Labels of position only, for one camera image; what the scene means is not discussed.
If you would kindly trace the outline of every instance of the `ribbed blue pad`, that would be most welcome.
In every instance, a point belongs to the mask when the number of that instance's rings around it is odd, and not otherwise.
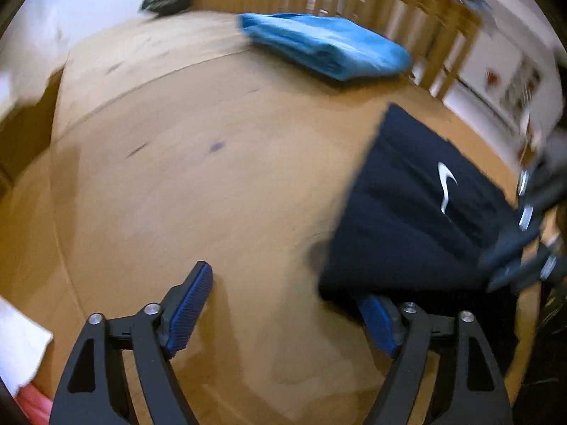
[[[199,272],[199,276],[185,294],[169,325],[169,338],[164,350],[171,359],[179,350],[187,346],[197,319],[201,314],[203,306],[211,289],[213,288],[213,269],[205,265]]]
[[[397,349],[392,322],[378,296],[364,294],[355,297],[355,301],[374,346],[392,357]]]

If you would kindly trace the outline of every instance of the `white swoosh logo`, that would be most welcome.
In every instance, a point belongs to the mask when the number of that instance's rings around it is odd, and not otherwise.
[[[449,168],[445,166],[443,163],[439,163],[437,165],[437,169],[439,169],[439,180],[441,180],[441,187],[443,187],[443,202],[441,203],[441,212],[445,214],[445,210],[447,209],[447,204],[449,204],[449,190],[447,190],[447,177],[450,177],[457,183],[455,176],[449,171]]]

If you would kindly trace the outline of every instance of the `blue towel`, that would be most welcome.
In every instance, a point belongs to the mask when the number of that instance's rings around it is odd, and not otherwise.
[[[247,13],[240,24],[254,43],[339,81],[397,75],[412,65],[404,48],[340,17]]]

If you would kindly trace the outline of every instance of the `black folded garment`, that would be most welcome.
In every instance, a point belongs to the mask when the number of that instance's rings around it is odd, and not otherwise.
[[[511,362],[517,298],[485,294],[481,249],[517,219],[502,191],[450,142],[392,104],[348,198],[319,292],[350,310],[353,291],[472,311],[501,368]]]

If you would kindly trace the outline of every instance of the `white cloth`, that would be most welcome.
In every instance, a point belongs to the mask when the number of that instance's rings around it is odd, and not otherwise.
[[[0,377],[15,397],[38,373],[53,334],[0,296]]]

